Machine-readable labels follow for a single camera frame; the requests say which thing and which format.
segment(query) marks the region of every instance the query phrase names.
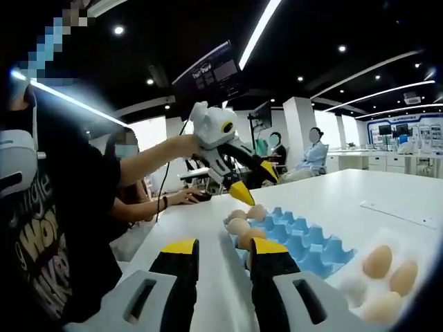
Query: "egg carton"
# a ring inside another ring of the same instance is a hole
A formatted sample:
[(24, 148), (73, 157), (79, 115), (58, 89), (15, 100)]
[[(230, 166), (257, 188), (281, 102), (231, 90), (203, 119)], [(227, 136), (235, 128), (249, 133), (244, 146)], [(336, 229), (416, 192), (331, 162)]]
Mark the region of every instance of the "egg carton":
[[(380, 246), (390, 248), (392, 262), (383, 278), (373, 279), (364, 273), (363, 263)], [(410, 292), (401, 298), (399, 313), (393, 321), (395, 322), (407, 311), (432, 271), (434, 258), (435, 255), (427, 243), (402, 235), (398, 230), (381, 228), (346, 267), (325, 281), (343, 294), (351, 312), (363, 318), (365, 312), (379, 304), (381, 298), (391, 291), (390, 280), (395, 271), (404, 262), (414, 261), (417, 264), (417, 276)]]
[[(322, 279), (336, 273), (356, 254), (355, 249), (344, 251), (338, 237), (325, 238), (319, 225), (309, 227), (305, 218), (294, 217), (292, 212), (283, 212), (280, 207), (268, 213), (262, 222), (248, 219), (248, 223), (265, 231), (268, 240), (284, 245), (301, 271), (311, 271)], [(237, 235), (230, 234), (230, 237), (246, 267), (248, 252), (237, 248)]]

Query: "seated woman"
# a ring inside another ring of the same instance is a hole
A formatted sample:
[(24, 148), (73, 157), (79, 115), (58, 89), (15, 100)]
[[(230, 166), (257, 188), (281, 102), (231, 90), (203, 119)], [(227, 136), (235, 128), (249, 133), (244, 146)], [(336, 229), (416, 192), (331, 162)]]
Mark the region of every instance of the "seated woman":
[[(130, 128), (110, 135), (105, 149), (105, 157), (130, 158), (139, 152), (135, 133)], [(177, 204), (194, 204), (199, 201), (191, 194), (201, 195), (195, 188), (181, 190), (176, 194), (164, 196), (159, 202), (151, 201), (143, 181), (137, 181), (129, 187), (123, 187), (114, 199), (114, 206), (109, 215), (109, 225), (105, 227), (105, 236), (112, 242), (121, 237), (138, 221), (151, 221), (152, 217)]]
[(296, 165), (296, 168), (288, 171), (280, 177), (280, 183), (299, 181), (304, 178), (312, 178), (320, 175), (324, 168), (327, 146), (321, 142), (324, 133), (317, 127), (309, 132), (309, 140), (312, 146), (305, 152), (302, 161)]

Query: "window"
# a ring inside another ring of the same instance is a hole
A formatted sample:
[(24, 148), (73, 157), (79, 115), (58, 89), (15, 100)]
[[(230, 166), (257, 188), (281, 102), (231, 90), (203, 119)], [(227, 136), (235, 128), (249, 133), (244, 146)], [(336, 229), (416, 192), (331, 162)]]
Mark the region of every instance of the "window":
[(346, 143), (354, 143), (356, 146), (360, 145), (359, 130), (357, 128), (357, 121), (352, 116), (341, 116), (343, 119), (343, 126), (345, 127)]
[(337, 117), (333, 113), (314, 111), (317, 127), (325, 133), (321, 141), (329, 144), (329, 148), (340, 147), (340, 133), (338, 132)]
[(134, 130), (140, 151), (145, 151), (167, 138), (164, 116), (131, 123), (128, 127)]

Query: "computer mouse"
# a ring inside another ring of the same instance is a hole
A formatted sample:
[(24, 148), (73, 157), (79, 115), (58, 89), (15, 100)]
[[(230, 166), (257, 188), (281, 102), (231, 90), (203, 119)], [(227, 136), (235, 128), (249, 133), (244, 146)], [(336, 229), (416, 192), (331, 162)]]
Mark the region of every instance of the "computer mouse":
[(211, 194), (208, 194), (207, 192), (202, 192), (201, 196), (191, 193), (192, 197), (198, 200), (198, 202), (207, 202), (210, 201), (210, 199), (213, 197)]

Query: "blue egg tray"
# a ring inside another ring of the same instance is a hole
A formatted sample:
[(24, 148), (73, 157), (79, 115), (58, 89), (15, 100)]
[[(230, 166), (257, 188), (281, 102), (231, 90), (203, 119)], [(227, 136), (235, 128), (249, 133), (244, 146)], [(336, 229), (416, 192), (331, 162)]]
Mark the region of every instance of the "blue egg tray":
[[(344, 251), (338, 237), (325, 238), (319, 225), (308, 227), (305, 218), (294, 218), (292, 212), (283, 213), (280, 207), (268, 213), (261, 223), (254, 219), (248, 222), (251, 227), (265, 231), (268, 240), (284, 245), (302, 271), (311, 271), (322, 279), (340, 270), (356, 254), (355, 249)], [(237, 235), (230, 234), (230, 237), (246, 267), (248, 252), (237, 248)]]

